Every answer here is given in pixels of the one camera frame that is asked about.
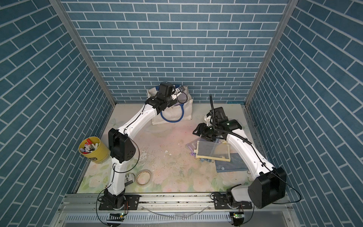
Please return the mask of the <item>yellow trimmed mesh pouch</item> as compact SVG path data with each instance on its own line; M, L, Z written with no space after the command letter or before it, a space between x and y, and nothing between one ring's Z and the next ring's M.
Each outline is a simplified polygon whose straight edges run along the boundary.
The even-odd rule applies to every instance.
M230 145L209 141L198 141L195 149L196 158L218 161L231 161Z

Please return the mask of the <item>purple trimmed mesh pouch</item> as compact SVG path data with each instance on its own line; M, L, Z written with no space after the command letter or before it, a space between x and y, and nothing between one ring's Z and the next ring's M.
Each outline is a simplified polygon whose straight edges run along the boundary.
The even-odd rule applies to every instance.
M198 138L190 143L186 144L186 147L191 151L191 156L197 157L198 150L199 154L202 156L212 156L214 154L215 149L218 145L220 145L220 141L217 140L215 142L213 141L207 141L203 138Z

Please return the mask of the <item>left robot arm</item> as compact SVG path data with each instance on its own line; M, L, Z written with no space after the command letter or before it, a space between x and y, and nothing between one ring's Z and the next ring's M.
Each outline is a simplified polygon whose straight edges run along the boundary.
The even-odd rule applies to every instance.
M104 190L104 197L123 199L125 193L125 176L131 159L139 151L134 138L141 129L162 111L179 103L179 96L185 94L181 85L162 82L154 96L149 97L143 107L123 126L108 132L109 150L112 157L111 179Z

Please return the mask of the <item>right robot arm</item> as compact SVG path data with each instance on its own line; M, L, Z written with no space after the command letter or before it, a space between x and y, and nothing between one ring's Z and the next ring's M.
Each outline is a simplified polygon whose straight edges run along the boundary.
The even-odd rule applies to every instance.
M227 190L229 206L236 207L239 202L251 202L262 209L284 198L286 172L273 164L248 140L243 127L235 120L229 120L222 107L211 109L205 122L198 124L193 134L207 141L224 139L242 158L251 173L253 182L249 186L236 185Z

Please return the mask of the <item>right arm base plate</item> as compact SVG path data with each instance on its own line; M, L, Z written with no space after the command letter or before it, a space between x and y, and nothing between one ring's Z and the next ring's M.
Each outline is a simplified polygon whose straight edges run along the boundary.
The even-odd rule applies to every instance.
M213 192L209 195L216 210L252 209L250 201L236 201L230 193Z

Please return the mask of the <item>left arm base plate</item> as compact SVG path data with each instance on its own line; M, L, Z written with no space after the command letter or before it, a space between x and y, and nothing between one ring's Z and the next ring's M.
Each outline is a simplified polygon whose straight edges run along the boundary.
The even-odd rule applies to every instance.
M101 211L135 211L138 208L140 196L136 194L112 196L111 198L102 196L97 201L100 203L98 208Z

